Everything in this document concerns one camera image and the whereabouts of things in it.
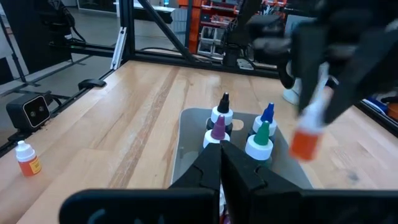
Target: bottle label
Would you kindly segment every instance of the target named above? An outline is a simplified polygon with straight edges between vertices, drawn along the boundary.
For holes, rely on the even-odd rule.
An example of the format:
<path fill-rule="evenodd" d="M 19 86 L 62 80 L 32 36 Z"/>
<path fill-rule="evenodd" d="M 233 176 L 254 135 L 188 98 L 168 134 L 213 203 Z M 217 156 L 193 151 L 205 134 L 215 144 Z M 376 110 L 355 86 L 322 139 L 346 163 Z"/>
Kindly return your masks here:
<path fill-rule="evenodd" d="M 42 165 L 39 162 L 39 158 L 36 158 L 29 163 L 30 168 L 32 169 L 33 174 L 37 174 L 41 169 L 42 169 Z"/>

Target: metal bracket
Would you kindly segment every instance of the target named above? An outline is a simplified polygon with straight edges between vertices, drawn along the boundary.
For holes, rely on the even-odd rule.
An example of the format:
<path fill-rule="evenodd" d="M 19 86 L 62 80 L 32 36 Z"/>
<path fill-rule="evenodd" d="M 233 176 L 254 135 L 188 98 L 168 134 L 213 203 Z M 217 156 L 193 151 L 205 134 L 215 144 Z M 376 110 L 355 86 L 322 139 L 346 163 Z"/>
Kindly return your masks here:
<path fill-rule="evenodd" d="M 118 41 L 116 41 L 116 46 L 113 52 L 113 58 L 111 62 L 111 69 L 116 70 L 120 67 L 120 63 L 122 60 L 124 45 L 126 43 L 126 27 L 120 27 Z"/>

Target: orange dropper bottle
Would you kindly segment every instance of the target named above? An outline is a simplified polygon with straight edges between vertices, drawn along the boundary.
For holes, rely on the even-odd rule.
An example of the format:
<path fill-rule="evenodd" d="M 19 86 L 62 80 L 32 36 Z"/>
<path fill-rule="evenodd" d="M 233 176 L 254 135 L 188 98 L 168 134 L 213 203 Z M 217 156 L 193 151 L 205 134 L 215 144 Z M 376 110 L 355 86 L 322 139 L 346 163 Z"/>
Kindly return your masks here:
<path fill-rule="evenodd" d="M 323 135 L 323 111 L 326 99 L 319 96 L 312 104 L 304 109 L 293 140 L 289 154 L 303 161 L 311 161 L 317 153 L 317 145 Z"/>

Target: bottle cap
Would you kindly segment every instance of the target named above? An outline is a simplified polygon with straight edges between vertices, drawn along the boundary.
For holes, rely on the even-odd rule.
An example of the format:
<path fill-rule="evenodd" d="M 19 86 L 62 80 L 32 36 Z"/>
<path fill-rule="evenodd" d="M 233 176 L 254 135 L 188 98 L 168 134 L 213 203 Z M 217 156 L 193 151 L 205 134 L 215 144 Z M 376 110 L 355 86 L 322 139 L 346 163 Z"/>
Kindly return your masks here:
<path fill-rule="evenodd" d="M 260 146 L 266 146 L 269 141 L 269 122 L 265 121 L 254 136 L 254 142 Z"/>
<path fill-rule="evenodd" d="M 225 117 L 219 115 L 216 123 L 214 124 L 213 130 L 211 130 L 211 137 L 217 140 L 223 140 L 225 138 Z"/>
<path fill-rule="evenodd" d="M 274 103 L 269 103 L 261 116 L 261 121 L 268 121 L 270 124 L 274 122 Z"/>
<path fill-rule="evenodd" d="M 15 148 L 17 160 L 25 162 L 35 157 L 35 151 L 30 144 L 26 144 L 25 141 L 19 141 Z"/>
<path fill-rule="evenodd" d="M 218 112 L 228 113 L 229 111 L 229 93 L 224 93 L 220 103 L 217 107 Z"/>

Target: small plastic bottle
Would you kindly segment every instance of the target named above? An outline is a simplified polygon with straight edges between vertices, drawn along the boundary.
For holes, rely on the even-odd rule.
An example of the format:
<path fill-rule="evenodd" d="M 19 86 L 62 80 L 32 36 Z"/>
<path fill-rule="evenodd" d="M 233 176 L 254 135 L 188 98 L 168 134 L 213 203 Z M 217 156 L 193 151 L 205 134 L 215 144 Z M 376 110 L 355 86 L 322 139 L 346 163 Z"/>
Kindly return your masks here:
<path fill-rule="evenodd" d="M 269 122 L 265 121 L 257 134 L 248 138 L 244 151 L 257 161 L 263 161 L 268 168 L 271 167 L 271 152 L 274 144 L 269 140 Z"/>
<path fill-rule="evenodd" d="M 224 93 L 218 106 L 215 106 L 211 111 L 211 116 L 207 119 L 206 130 L 211 130 L 216 123 L 218 116 L 223 115 L 225 117 L 225 132 L 231 136 L 232 133 L 232 118 L 234 112 L 229 108 L 229 94 Z"/>
<path fill-rule="evenodd" d="M 303 161 L 315 158 L 325 127 L 322 120 L 325 100 L 320 96 L 304 109 L 290 144 L 289 153 L 292 157 Z"/>
<path fill-rule="evenodd" d="M 229 135 L 225 133 L 225 117 L 223 115 L 219 115 L 213 129 L 206 132 L 203 140 L 203 148 L 206 148 L 209 143 L 218 144 L 221 140 L 231 140 Z"/>
<path fill-rule="evenodd" d="M 35 150 L 24 141 L 19 141 L 16 150 L 16 157 L 22 174 L 26 177 L 33 176 L 42 170 L 39 158 Z"/>
<path fill-rule="evenodd" d="M 250 130 L 248 137 L 252 136 L 253 134 L 257 134 L 259 128 L 263 124 L 263 122 L 269 122 L 269 139 L 274 142 L 275 140 L 275 131 L 278 124 L 276 120 L 274 120 L 274 103 L 269 103 L 268 107 L 264 110 L 261 116 L 257 116 L 253 122 L 252 129 Z"/>

